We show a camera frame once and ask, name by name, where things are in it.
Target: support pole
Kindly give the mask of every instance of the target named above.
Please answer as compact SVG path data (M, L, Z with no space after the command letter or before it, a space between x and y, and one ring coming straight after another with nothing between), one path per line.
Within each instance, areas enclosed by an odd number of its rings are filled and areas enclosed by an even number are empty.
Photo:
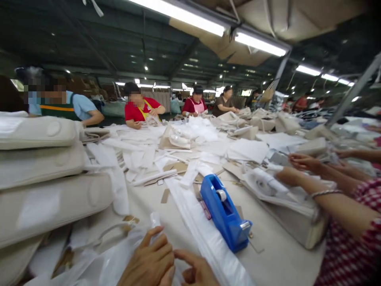
M336 109L335 113L331 116L331 118L325 124L328 128L331 128L333 124L335 124L342 116L344 115L345 110L352 103L352 100L357 97L361 90L365 87L369 78L377 71L377 69L381 65L381 53L376 55L373 62L368 66L366 71L360 77L357 83L350 89L350 91L343 97L340 102L339 107Z

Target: worker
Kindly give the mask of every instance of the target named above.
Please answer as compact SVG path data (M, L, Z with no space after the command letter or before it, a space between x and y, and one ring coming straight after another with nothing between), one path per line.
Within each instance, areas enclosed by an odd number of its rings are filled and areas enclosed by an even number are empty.
M204 89L201 85L194 86L193 94L185 101L181 114L186 117L197 117L199 114L207 110L205 102L202 98L203 94Z
M128 127L140 129L142 121L146 121L148 115L158 117L165 112L165 107L156 100L141 94L140 88L133 82L124 85L124 92L129 102L124 108L125 120Z
M176 249L161 234L152 244L151 238L163 231L157 226L147 232L135 250L117 286L171 286L175 274L175 258L190 265L183 272L183 286L219 286L208 262L187 250Z
M81 121L84 127L97 126L104 116L84 95L66 90L40 67L17 68L28 91L29 116L55 116Z
M282 104L282 111L291 113L292 111L292 105L294 104L294 99L292 97L289 97L286 102Z
M347 176L308 155L291 154L289 159L296 169L285 167L276 177L284 184L302 187L331 216L314 285L379 285L380 280L375 281L380 275L381 179ZM334 181L337 189L327 189L297 169Z
M233 90L231 89L230 85L228 85L223 90L223 93L221 93L221 95L216 98L212 111L215 117L227 113L228 111L232 111L234 113L239 112L239 109L234 107L233 102L231 100L232 94Z
M255 106L256 102L257 102L257 99L258 99L258 96L261 94L261 91L260 89L256 89L254 90L251 95L246 99L245 101L245 107L249 107L250 109L253 108L253 106Z
M314 103L311 103L310 106L308 107L309 109L312 109L312 108L321 108L321 105L324 103L324 98L323 97L320 97L318 98Z
M294 108L292 110L295 112L302 112L305 109L307 109L307 103L308 103L307 97L309 97L310 95L312 95L311 92L309 92L309 91L306 92L301 98L299 98L295 102Z

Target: metal roof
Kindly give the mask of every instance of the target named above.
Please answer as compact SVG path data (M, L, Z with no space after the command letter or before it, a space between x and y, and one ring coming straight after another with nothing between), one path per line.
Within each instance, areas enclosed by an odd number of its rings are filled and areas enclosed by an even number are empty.
M263 81L271 82L281 61L272 56L258 67L227 64L197 38L169 26L168 17L126 0L96 2L103 17L91 1L85 6L80 0L3 0L0 47L26 64L53 70L70 68L100 77L113 77L114 72L120 80L147 77L161 82L198 82L205 88L223 84L260 87ZM381 50L373 25L371 17L362 15L335 31L294 43L278 89L291 92L286 88L298 63L324 67L337 75L362 73ZM314 80L296 72L291 86L296 85L301 93L310 89ZM315 87L330 89L334 85L319 79Z

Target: tape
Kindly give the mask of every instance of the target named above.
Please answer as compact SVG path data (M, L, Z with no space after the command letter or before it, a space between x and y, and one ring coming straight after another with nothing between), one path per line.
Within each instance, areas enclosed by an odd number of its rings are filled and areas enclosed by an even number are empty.
M218 197L220 198L220 200L222 202L226 201L227 196L226 196L226 193L223 190L217 190L216 193L218 194Z

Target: beige bag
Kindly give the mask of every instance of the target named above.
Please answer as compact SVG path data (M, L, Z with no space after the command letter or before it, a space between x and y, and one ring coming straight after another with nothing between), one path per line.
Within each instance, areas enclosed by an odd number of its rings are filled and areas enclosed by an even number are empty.
M266 103L273 99L275 90L272 88L274 85L274 82L272 82L269 87L263 92L263 95L261 99L259 100L259 103Z

